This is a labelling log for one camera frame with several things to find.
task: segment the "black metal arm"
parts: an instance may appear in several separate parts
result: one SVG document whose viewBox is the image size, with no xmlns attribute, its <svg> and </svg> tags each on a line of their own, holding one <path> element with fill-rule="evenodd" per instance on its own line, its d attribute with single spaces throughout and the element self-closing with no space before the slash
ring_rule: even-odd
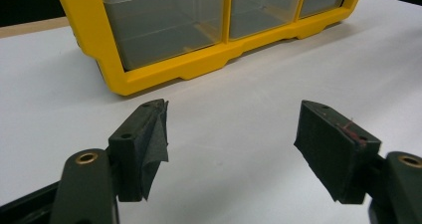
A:
<svg viewBox="0 0 422 224">
<path fill-rule="evenodd" d="M 381 141 L 332 108 L 302 102 L 295 146 L 334 201 L 372 197 L 372 224 L 422 223 L 422 159 L 377 152 Z"/>
<path fill-rule="evenodd" d="M 168 161 L 167 102 L 141 105 L 108 139 L 108 148 L 72 155 L 59 182 L 0 207 L 0 223 L 114 224 L 119 201 L 147 198 Z"/>
</svg>

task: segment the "screw hole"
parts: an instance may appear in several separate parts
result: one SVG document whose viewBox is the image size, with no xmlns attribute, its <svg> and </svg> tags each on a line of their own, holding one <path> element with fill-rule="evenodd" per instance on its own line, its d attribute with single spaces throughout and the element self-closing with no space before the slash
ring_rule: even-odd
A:
<svg viewBox="0 0 422 224">
<path fill-rule="evenodd" d="M 422 168 L 422 161 L 420 159 L 406 155 L 399 156 L 398 159 L 408 166 Z"/>
<path fill-rule="evenodd" d="M 99 157 L 99 155 L 94 153 L 94 152 L 83 153 L 83 154 L 78 156 L 76 163 L 77 164 L 88 164 L 88 163 L 95 161 L 98 157 Z"/>
<path fill-rule="evenodd" d="M 125 134 L 122 134 L 120 137 L 121 138 L 131 138 L 131 134 L 130 133 L 125 133 Z"/>
</svg>

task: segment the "yellow plastic frame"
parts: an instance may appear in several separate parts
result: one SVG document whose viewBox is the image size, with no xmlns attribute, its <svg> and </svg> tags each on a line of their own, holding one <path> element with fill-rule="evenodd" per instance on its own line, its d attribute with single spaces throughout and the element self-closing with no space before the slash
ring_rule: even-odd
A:
<svg viewBox="0 0 422 224">
<path fill-rule="evenodd" d="M 129 72 L 123 69 L 103 0 L 60 0 L 78 43 L 97 60 L 109 89 L 127 96 L 164 82 L 193 79 L 223 68 L 246 51 L 291 38 L 306 38 L 326 26 L 347 18 L 358 0 L 344 0 L 341 7 L 300 19 L 304 0 L 299 1 L 294 22 L 256 35 L 229 40 L 231 0 L 224 0 L 222 42 Z"/>
</svg>

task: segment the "white table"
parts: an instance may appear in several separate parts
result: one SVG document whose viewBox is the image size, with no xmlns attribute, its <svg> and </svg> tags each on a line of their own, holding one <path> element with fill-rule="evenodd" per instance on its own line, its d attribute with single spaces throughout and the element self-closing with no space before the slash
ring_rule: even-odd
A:
<svg viewBox="0 0 422 224">
<path fill-rule="evenodd" d="M 282 41 L 191 81 L 111 93 L 70 27 L 0 39 L 0 205 L 60 179 L 77 151 L 140 104 L 164 98 L 169 163 L 149 200 L 119 203 L 128 223 L 368 223 L 334 203 L 293 146 L 301 100 L 333 107 L 422 156 L 422 7 L 360 0 L 345 21 Z"/>
</svg>

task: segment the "yellow storage bin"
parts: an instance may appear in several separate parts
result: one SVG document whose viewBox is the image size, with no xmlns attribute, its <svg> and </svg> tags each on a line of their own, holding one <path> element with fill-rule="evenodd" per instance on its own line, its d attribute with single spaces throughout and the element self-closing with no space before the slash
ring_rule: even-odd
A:
<svg viewBox="0 0 422 224">
<path fill-rule="evenodd" d="M 305 38 L 358 0 L 60 0 L 81 49 L 120 95 L 215 71 L 242 53 Z"/>
</svg>

